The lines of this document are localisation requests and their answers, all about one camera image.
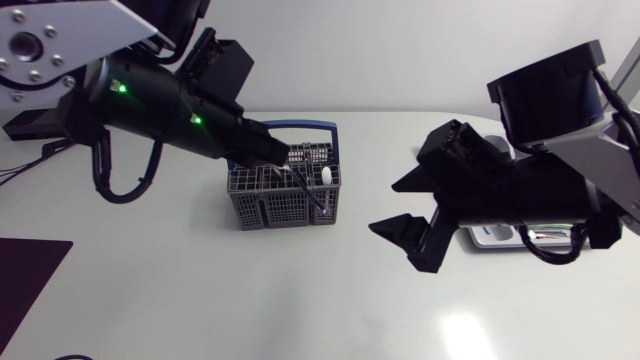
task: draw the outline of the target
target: black cable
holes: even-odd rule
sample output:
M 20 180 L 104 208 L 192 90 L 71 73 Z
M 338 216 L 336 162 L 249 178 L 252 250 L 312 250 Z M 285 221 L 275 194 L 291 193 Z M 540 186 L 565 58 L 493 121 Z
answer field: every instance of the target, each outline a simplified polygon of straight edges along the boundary
M 70 147 L 72 147 L 74 144 L 70 141 L 67 141 L 65 143 L 61 143 L 59 141 L 53 142 L 53 143 L 48 143 L 45 144 L 42 147 L 42 157 L 40 157 L 39 159 L 36 159 L 30 163 L 18 166 L 14 169 L 19 169 L 19 170 L 15 170 L 15 171 L 11 171 L 8 172 L 6 174 L 0 174 L 0 177 L 3 176 L 9 176 L 8 178 L 0 181 L 0 186 L 8 183 L 9 181 L 13 180 L 16 176 L 24 173 L 25 171 L 32 169 L 33 167 L 35 167 L 36 165 L 39 165 L 41 163 L 43 163 L 44 161 L 52 158 L 53 156 L 69 149 Z
M 537 247 L 529 237 L 527 226 L 518 226 L 518 233 L 522 238 L 522 243 L 529 251 L 540 260 L 553 265 L 566 265 L 574 262 L 579 256 L 585 241 L 587 240 L 587 227 L 584 224 L 577 224 L 571 228 L 571 251 L 568 253 L 554 253 L 542 250 Z
M 67 355 L 67 356 L 57 358 L 56 360 L 93 360 L 93 359 L 84 355 Z
M 620 113 L 620 116 L 622 116 L 622 118 L 629 124 L 636 139 L 640 140 L 640 120 L 638 117 L 633 113 L 633 111 L 631 111 L 631 109 L 629 109 L 629 106 L 624 102 L 620 95 L 611 88 L 611 85 L 600 70 L 593 69 L 593 77 L 598 82 L 598 85 L 600 86 L 604 96 L 607 98 L 607 101 L 609 101 L 611 106 L 616 109 Z
M 99 141 L 91 148 L 92 153 L 92 167 L 93 167 L 93 182 L 96 186 L 96 190 L 102 195 L 102 197 L 114 204 L 126 204 L 138 199 L 142 194 L 149 189 L 153 178 L 158 170 L 160 164 L 160 158 L 162 156 L 162 142 L 155 141 L 153 143 L 153 150 L 151 151 L 151 157 L 149 158 L 149 164 L 147 165 L 147 171 L 143 178 L 138 179 L 140 184 L 131 192 L 124 195 L 116 195 L 111 191 L 111 137 L 109 131 L 103 130 Z
M 630 124 L 625 122 L 619 113 L 613 114 L 613 122 L 618 125 L 622 138 L 626 142 L 627 146 L 629 146 L 629 153 L 633 160 L 633 167 L 636 170 L 638 178 L 640 178 L 640 143 L 638 142 L 638 138 L 633 135 L 632 129 L 629 129 Z
M 11 168 L 11 169 L 0 170 L 0 172 L 12 172 L 12 171 L 18 170 L 18 169 L 20 169 L 20 168 L 22 168 L 22 167 L 25 167 L 25 166 L 27 166 L 27 165 L 29 165 L 29 164 L 23 164 L 23 165 L 16 166 L 16 167 Z
M 184 56 L 184 53 L 187 51 L 187 47 L 189 46 L 189 42 L 191 42 L 191 38 L 193 37 L 193 33 L 196 31 L 196 24 L 197 24 L 197 21 L 193 21 L 193 23 L 191 24 L 191 27 L 185 33 L 185 37 L 182 39 L 182 41 L 180 41 L 180 43 L 176 47 L 176 50 L 173 52 L 173 54 L 171 54 L 168 57 L 161 58 L 159 56 L 156 56 L 156 55 L 153 55 L 153 54 L 149 54 L 144 49 L 138 50 L 137 52 L 140 53 L 141 55 L 145 56 L 145 57 L 150 58 L 152 61 L 154 61 L 155 63 L 160 64 L 160 65 L 175 64 Z

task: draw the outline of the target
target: basket handle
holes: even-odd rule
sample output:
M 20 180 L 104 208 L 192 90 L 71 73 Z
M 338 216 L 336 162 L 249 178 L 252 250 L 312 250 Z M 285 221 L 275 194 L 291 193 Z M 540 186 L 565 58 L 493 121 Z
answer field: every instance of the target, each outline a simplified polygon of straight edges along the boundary
M 338 126 L 336 123 L 321 120 L 303 120 L 303 119 L 287 119 L 287 120 L 268 120 L 263 121 L 269 129 L 313 129 L 331 131 L 331 143 L 333 145 L 333 159 L 336 164 L 340 164 L 340 145 L 338 143 Z M 233 170 L 235 164 L 227 160 L 229 170 Z

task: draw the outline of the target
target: white tabletop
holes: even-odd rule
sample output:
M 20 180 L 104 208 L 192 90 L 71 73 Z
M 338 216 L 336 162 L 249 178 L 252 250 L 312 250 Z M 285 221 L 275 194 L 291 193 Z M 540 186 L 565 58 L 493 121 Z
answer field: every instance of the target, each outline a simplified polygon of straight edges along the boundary
M 640 242 L 586 250 L 568 266 L 480 251 L 460 232 L 437 275 L 367 228 L 430 194 L 390 186 L 416 165 L 444 113 L 260 113 L 338 123 L 343 186 L 334 226 L 239 230 L 226 164 L 165 147 L 129 205 L 94 190 L 77 146 L 0 188 L 0 236 L 75 243 L 2 359 L 638 359 Z M 327 134 L 283 131 L 288 142 Z M 0 168 L 42 141 L 0 141 Z M 113 131 L 114 190 L 144 172 L 151 141 Z

